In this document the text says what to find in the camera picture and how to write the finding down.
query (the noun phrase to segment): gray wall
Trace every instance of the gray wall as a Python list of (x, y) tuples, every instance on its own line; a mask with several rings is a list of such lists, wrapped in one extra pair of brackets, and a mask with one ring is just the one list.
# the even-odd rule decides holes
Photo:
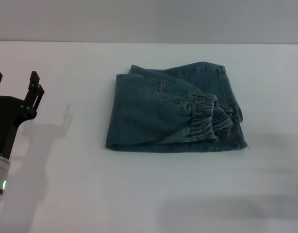
[(0, 40), (298, 43), (298, 0), (0, 0)]

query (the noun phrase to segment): white table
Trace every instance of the white table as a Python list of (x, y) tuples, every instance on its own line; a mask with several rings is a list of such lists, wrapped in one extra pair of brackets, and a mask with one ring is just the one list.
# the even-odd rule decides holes
[[(250, 149), (104, 148), (115, 78), (132, 64), (224, 65)], [(0, 233), (298, 233), (298, 45), (0, 42), (0, 95), (45, 95), (20, 126)]]

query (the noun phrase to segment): white surface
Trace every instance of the white surface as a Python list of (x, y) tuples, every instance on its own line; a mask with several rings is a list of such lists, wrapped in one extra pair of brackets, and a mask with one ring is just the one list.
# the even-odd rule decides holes
[[(104, 148), (116, 74), (226, 67), (250, 149)], [(0, 95), (45, 95), (21, 125), (0, 233), (298, 233), (298, 45), (0, 43)]]
[(298, 0), (0, 0), (0, 40), (298, 44)]

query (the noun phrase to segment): folded jeans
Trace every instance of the folded jeans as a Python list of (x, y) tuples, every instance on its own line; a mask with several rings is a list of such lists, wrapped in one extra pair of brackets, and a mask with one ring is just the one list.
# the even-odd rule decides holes
[(211, 152), (247, 146), (223, 66), (199, 62), (167, 70), (132, 66), (119, 74), (106, 148)]

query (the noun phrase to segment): robotic arm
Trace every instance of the robotic arm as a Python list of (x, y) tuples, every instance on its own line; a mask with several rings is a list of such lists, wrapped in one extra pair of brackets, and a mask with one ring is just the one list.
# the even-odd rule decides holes
[(25, 100), (0, 96), (0, 200), (6, 188), (9, 159), (17, 129), (24, 121), (37, 116), (37, 108), (44, 94), (39, 80), (39, 76), (33, 71)]

